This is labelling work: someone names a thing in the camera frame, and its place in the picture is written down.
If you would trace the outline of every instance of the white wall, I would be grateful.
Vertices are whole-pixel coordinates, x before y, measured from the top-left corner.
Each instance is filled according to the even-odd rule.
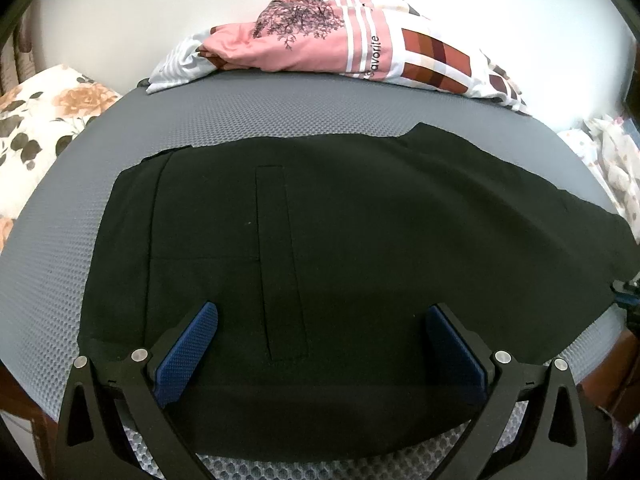
[[[269,0],[39,0],[40,66],[64,62],[119,92],[181,37],[253,21]],[[630,74],[632,36],[609,0],[407,0],[456,20],[554,129],[613,108]]]

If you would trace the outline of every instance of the crumpled white cloth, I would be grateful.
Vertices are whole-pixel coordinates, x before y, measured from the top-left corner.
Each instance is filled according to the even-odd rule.
[[[582,130],[558,136],[589,168],[640,243],[640,150],[625,133],[622,118],[605,115],[584,123],[591,137]]]

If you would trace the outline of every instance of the pocket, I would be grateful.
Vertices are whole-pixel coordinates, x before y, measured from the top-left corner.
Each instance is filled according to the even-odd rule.
[[[262,306],[273,361],[307,355],[306,331],[291,242],[284,168],[255,169]]]

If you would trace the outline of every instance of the honeycomb mesh fabric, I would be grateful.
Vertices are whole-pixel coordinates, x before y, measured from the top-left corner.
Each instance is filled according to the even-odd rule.
[[[139,88],[68,146],[15,223],[0,256],[0,359],[57,420],[78,354],[82,292],[100,218],[120,171],[144,156],[185,144],[253,136],[401,135],[420,121],[614,211],[591,173],[551,130],[533,118],[478,100],[340,76],[255,71],[221,73],[152,96]],[[577,379],[602,361],[623,324],[618,309],[610,308],[564,352]],[[514,411],[501,442],[513,437],[521,412]],[[402,460],[408,453],[415,471],[431,470],[459,433],[452,431],[404,450]],[[239,462],[210,463],[215,469],[218,462],[227,472],[231,465],[237,467],[231,476],[240,474]],[[367,463],[372,468],[367,476],[382,478],[397,471],[390,465],[385,475],[374,462]],[[243,478],[254,475],[252,468]],[[283,478],[296,478],[296,471],[306,476],[301,469],[284,470],[291,473]],[[338,477],[350,468],[324,470],[318,470],[318,478]],[[268,478],[270,471],[280,478],[280,469],[276,472],[273,466],[261,476]]]

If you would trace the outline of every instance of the black garment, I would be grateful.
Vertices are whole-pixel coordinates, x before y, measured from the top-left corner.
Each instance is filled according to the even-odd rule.
[[[370,456],[472,415],[438,386],[430,305],[541,364],[639,268],[622,218],[432,126],[244,139],[122,172],[79,345],[123,358],[212,301],[218,332],[166,409],[194,450]]]

